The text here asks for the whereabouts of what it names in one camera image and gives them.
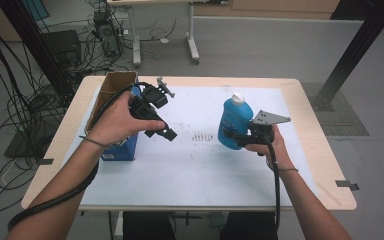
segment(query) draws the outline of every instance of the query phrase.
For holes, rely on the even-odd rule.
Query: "bracelet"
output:
[[[92,140],[90,138],[87,138],[86,136],[79,136],[79,137],[84,139],[84,140],[86,140],[86,141],[89,141],[91,143],[95,143],[96,145],[99,145],[99,146],[104,147],[104,148],[110,148],[111,147],[110,145],[102,144],[100,142],[97,142],[97,141],[94,141],[94,140]]]

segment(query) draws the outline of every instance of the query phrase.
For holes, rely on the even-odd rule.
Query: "right hand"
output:
[[[274,148],[274,152],[276,153],[276,160],[277,160],[277,166],[279,169],[289,169],[289,168],[295,168],[294,164],[292,163],[291,159],[289,158],[288,151],[286,150],[285,141],[283,139],[282,134],[280,134],[279,128],[277,125],[272,125],[273,127],[273,133],[274,133],[274,140],[272,142],[272,146]],[[245,148],[248,151],[252,152],[258,152],[264,154],[267,158],[269,158],[268,163],[269,167],[272,168],[271,164],[271,156],[270,151],[267,145],[261,145],[261,144],[248,144],[245,146]]]

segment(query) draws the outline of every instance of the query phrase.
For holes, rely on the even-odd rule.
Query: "floor mat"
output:
[[[305,94],[316,96],[323,83],[301,83]],[[326,136],[369,136],[354,109],[339,91],[332,100],[334,111],[314,111]]]

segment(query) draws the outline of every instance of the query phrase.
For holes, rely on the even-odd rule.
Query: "hand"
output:
[[[274,152],[276,153],[277,166],[279,169],[290,169],[295,168],[291,159],[289,158],[288,151],[286,150],[285,141],[283,139],[282,134],[280,134],[279,128],[277,125],[272,125],[274,140],[272,142],[272,146],[274,148]],[[245,146],[248,151],[259,152],[264,154],[268,159],[271,158],[269,148],[266,145],[261,144],[248,144]]]
[[[129,111],[129,101],[133,99],[130,92],[123,93],[93,126],[88,138],[105,145],[134,135],[143,130],[159,130],[165,127],[163,121],[139,120],[133,118]]]

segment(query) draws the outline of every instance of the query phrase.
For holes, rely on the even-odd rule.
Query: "black pole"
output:
[[[74,90],[63,74],[51,50],[43,41],[39,28],[30,12],[24,6],[23,1],[0,0],[0,8],[54,87],[61,99],[61,104],[68,107],[73,99]]]
[[[361,25],[318,95],[310,97],[310,102],[314,110],[333,110],[331,102],[336,93],[376,40],[377,36],[379,36],[383,28],[384,0],[380,0]]]

